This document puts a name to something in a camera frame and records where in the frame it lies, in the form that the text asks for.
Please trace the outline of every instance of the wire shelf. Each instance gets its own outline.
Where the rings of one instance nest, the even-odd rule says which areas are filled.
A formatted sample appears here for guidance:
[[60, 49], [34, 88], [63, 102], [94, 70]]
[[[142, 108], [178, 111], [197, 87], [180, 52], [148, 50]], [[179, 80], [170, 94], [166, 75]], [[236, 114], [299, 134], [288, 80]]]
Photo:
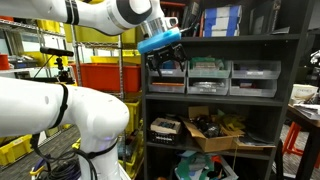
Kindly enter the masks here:
[[[78, 42], [79, 46], [84, 46], [86, 48], [110, 50], [110, 49], [121, 49], [118, 43], [100, 43], [100, 42]], [[136, 49], [136, 44], [123, 44], [122, 49]]]
[[[38, 31], [38, 27], [36, 26], [7, 21], [3, 19], [0, 19], [0, 29], [12, 31], [12, 32], [27, 33], [27, 34], [37, 34], [37, 31]], [[44, 35], [51, 35], [55, 37], [65, 37], [65, 35], [61, 33], [46, 31], [43, 29], [39, 29], [39, 32], [42, 32]]]

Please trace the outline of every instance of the shelf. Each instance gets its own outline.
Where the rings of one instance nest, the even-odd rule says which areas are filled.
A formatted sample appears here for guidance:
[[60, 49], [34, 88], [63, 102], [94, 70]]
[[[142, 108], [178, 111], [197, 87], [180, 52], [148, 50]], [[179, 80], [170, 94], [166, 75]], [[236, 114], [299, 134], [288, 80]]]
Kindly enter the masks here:
[[[79, 46], [94, 49], [120, 49], [118, 43], [78, 42]], [[137, 49], [136, 44], [122, 44], [122, 49]]]
[[188, 95], [188, 94], [169, 94], [169, 93], [148, 93], [146, 99], [166, 100], [181, 102], [201, 102], [217, 104], [238, 104], [238, 105], [257, 105], [282, 107], [280, 100], [259, 97], [240, 97], [240, 96], [210, 96], [210, 95]]
[[[28, 24], [22, 24], [12, 21], [7, 21], [0, 19], [0, 29], [12, 31], [12, 32], [19, 32], [19, 33], [29, 33], [29, 34], [37, 34], [38, 27]], [[42, 32], [45, 35], [51, 35], [56, 37], [65, 37], [63, 34], [52, 32], [52, 31], [46, 31], [39, 29], [40, 32]]]
[[260, 160], [270, 160], [270, 156], [267, 155], [264, 151], [253, 151], [253, 150], [228, 150], [228, 151], [219, 151], [214, 152], [213, 154], [220, 154], [223, 156], [236, 156], [250, 159], [260, 159]]
[[297, 41], [300, 39], [300, 34], [285, 34], [285, 35], [248, 35], [234, 37], [183, 37], [179, 43], [183, 44], [206, 44], [206, 43], [264, 43], [269, 41]]
[[16, 73], [16, 72], [26, 72], [32, 71], [36, 68], [23, 68], [23, 69], [10, 69], [10, 70], [0, 70], [0, 74], [7, 74], [7, 73]]
[[[151, 147], [160, 147], [160, 148], [167, 148], [167, 149], [176, 149], [176, 150], [184, 150], [184, 151], [196, 151], [196, 152], [203, 152], [200, 146], [197, 144], [195, 140], [192, 139], [191, 135], [188, 133], [185, 136], [185, 139], [180, 141], [177, 145], [165, 145], [165, 144], [158, 144], [147, 141], [147, 146]], [[236, 157], [243, 157], [243, 158], [251, 158], [251, 159], [260, 159], [260, 160], [269, 160], [270, 156], [267, 155], [264, 151], [253, 151], [253, 150], [227, 150], [227, 151], [218, 151], [212, 154], [220, 154], [223, 156], [236, 156]]]

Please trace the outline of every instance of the wire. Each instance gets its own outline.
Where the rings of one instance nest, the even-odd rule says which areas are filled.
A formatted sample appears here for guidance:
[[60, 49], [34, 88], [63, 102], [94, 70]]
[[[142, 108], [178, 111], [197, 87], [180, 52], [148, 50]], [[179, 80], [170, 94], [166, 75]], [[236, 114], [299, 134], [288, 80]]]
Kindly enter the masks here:
[[198, 23], [198, 21], [200, 20], [201, 18], [201, 15], [202, 15], [202, 7], [203, 7], [203, 4], [202, 4], [202, 0], [199, 1], [199, 12], [197, 14], [197, 17], [194, 19], [194, 21], [191, 23], [191, 25], [185, 29], [182, 29], [180, 30], [180, 33], [186, 33], [188, 31], [190, 31], [191, 29], [194, 28], [194, 26]]
[[46, 61], [46, 63], [44, 63], [43, 66], [41, 66], [41, 68], [38, 70], [38, 72], [36, 73], [36, 75], [34, 75], [33, 80], [35, 80], [35, 78], [37, 77], [37, 75], [40, 73], [40, 71], [48, 64], [48, 62], [50, 61], [50, 59], [53, 57], [53, 55], [50, 56], [50, 58]]

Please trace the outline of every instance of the orange container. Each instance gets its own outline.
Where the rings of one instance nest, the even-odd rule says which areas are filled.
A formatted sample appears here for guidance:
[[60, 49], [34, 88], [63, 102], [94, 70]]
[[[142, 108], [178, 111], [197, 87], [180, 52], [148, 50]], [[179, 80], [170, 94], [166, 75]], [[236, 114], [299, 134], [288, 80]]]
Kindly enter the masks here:
[[10, 17], [10, 16], [0, 16], [0, 19], [4, 19], [7, 21], [13, 21], [13, 17]]
[[0, 70], [8, 70], [10, 69], [8, 55], [0, 54]]
[[[76, 65], [71, 64], [78, 79]], [[120, 74], [117, 64], [83, 63], [80, 65], [82, 86], [100, 91], [120, 91]], [[141, 67], [123, 67], [123, 85], [125, 92], [138, 92], [141, 87]]]

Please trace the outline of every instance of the red bin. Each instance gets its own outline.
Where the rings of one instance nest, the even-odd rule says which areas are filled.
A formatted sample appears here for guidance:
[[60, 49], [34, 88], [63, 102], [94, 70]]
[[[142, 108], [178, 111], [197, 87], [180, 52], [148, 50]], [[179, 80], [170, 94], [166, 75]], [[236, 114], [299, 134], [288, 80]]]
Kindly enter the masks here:
[[[78, 79], [76, 65], [71, 64]], [[99, 91], [120, 91], [120, 73], [117, 64], [82, 63], [80, 65], [82, 86]], [[141, 87], [141, 66], [123, 67], [125, 92], [138, 92]]]

